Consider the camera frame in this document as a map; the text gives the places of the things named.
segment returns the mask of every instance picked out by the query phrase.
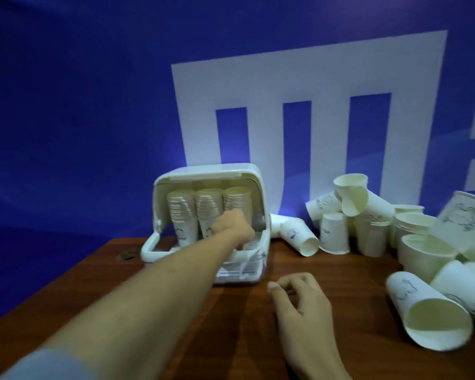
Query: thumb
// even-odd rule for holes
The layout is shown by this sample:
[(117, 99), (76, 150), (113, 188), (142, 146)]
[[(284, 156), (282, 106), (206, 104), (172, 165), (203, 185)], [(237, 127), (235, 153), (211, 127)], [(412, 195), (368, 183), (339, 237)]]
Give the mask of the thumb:
[(290, 302), (289, 295), (278, 283), (274, 281), (267, 283), (267, 292), (269, 292), (272, 297), (279, 319), (283, 318), (285, 314), (289, 312), (297, 313), (296, 308), (294, 308)]

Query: blue logo on cup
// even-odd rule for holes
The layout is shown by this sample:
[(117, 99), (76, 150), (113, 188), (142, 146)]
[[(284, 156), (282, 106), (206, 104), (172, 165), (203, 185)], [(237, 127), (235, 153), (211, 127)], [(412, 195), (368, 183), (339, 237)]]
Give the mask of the blue logo on cup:
[(287, 232), (287, 237), (288, 237), (289, 239), (293, 240), (293, 239), (297, 236), (298, 233), (299, 233), (299, 231), (298, 231), (297, 229), (289, 230), (289, 231)]

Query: hand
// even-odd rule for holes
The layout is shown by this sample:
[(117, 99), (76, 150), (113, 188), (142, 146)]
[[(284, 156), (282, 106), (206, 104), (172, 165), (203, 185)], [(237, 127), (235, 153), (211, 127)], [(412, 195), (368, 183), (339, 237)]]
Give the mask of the hand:
[[(351, 379), (336, 346), (331, 303), (313, 275), (289, 274), (269, 282), (267, 290), (276, 308), (285, 358), (298, 377)], [(297, 309), (287, 292), (297, 294)]]
[(249, 243), (255, 238), (255, 231), (246, 222), (242, 210), (238, 208), (223, 212), (223, 215), (219, 216), (211, 225), (212, 234), (215, 235), (223, 231), (236, 237), (236, 246)]

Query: brown tabletop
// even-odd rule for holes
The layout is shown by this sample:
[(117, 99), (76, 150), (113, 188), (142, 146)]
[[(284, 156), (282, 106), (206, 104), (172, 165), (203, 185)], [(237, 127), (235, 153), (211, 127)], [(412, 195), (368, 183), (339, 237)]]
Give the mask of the brown tabletop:
[[(115, 239), (0, 319), (0, 373), (70, 318), (141, 269), (145, 239)], [(162, 240), (164, 246), (172, 239)], [(387, 255), (300, 257), (283, 241), (271, 244), (266, 274), (253, 286), (215, 287), (173, 354), (163, 378), (286, 379), (287, 370), (266, 293), (268, 280), (311, 272), (333, 306), (340, 353), (354, 380), (475, 379), (475, 333), (454, 352), (422, 349), (406, 336), (384, 282), (401, 266)]]

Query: white storage box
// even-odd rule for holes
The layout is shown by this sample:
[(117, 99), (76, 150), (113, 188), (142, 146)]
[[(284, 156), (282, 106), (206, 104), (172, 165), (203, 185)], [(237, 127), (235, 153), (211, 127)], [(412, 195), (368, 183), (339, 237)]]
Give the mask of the white storage box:
[(222, 265), (215, 283), (254, 283), (265, 271), (271, 236), (271, 218), (267, 209), (264, 182), (254, 164), (220, 164), (183, 167), (165, 173), (156, 179), (153, 187), (153, 234), (141, 248), (141, 259), (146, 265), (180, 250), (179, 245), (169, 251), (155, 250), (160, 235), (171, 222), (167, 194), (177, 189), (227, 189), (247, 186), (252, 190), (256, 238), (242, 251), (234, 251)]

